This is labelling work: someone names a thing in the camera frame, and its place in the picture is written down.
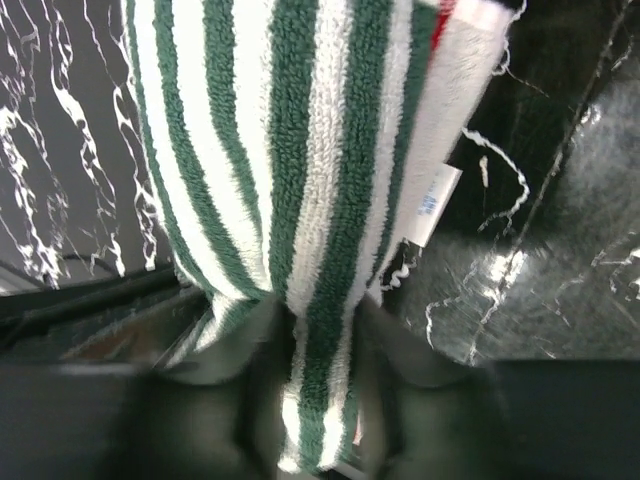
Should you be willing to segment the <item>green white striped towel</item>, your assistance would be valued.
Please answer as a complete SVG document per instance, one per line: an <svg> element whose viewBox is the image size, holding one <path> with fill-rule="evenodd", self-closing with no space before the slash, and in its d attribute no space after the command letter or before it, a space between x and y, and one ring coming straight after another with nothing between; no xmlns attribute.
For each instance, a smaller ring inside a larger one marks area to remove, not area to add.
<svg viewBox="0 0 640 480"><path fill-rule="evenodd" d="M415 232L504 52L499 1L126 1L144 153L177 270L208 307L171 364L268 296L293 314L279 466L318 472L357 418L352 324Z"/></svg>

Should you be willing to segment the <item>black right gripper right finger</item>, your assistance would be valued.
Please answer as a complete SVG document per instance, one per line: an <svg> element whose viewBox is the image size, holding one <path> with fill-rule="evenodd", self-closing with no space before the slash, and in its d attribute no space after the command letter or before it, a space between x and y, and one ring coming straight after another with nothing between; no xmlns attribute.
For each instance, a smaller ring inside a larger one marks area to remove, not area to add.
<svg viewBox="0 0 640 480"><path fill-rule="evenodd" d="M365 298L354 320L370 479L635 479L639 365L460 364Z"/></svg>

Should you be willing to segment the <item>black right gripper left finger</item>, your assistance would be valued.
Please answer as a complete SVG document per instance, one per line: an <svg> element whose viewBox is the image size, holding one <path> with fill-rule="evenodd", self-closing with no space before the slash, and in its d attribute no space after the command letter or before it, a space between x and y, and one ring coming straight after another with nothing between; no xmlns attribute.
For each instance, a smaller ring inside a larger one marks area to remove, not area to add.
<svg viewBox="0 0 640 480"><path fill-rule="evenodd" d="M130 363L3 363L5 479L274 479L284 436L286 308L167 371Z"/></svg>

